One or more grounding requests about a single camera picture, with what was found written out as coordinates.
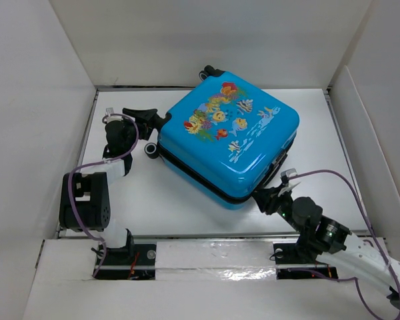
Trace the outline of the blue kids suitcase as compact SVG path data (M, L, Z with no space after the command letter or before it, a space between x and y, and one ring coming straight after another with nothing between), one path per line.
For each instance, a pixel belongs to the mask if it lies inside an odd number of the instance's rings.
M243 205L272 180L297 134L298 112L210 65L201 83L150 128L148 157L162 160L222 206Z

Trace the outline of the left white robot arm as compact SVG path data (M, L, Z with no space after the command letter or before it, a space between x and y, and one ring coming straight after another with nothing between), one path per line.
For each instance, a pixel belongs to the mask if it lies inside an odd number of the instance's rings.
M95 253L102 259L113 256L120 264L135 258L131 232L111 218L109 187L126 177L133 164L132 152L140 140L149 140L154 130L171 119L160 117L156 109L124 108L116 113L108 108L102 118L106 145L99 161L74 168L63 177L59 223L64 229L83 232L100 243Z

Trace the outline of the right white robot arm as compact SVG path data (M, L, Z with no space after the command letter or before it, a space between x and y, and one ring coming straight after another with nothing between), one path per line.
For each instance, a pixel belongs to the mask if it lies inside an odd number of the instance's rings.
M383 292L392 306L400 310L400 261L324 216L323 208L310 197L293 199L290 191L272 187L254 192L253 198L260 212L279 214L298 232L294 251L300 261L314 260L351 271Z

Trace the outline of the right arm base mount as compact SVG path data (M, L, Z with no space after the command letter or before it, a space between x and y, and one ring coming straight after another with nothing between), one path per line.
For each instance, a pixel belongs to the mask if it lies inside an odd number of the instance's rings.
M300 256L294 243L274 243L269 259L275 263L277 280L339 278L335 267Z

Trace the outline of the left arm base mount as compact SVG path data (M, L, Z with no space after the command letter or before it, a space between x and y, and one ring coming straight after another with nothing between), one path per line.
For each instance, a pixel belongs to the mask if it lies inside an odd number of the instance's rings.
M93 278L98 280L154 280L156 251L155 243L134 244L132 256L129 256L124 247L109 248L102 266Z

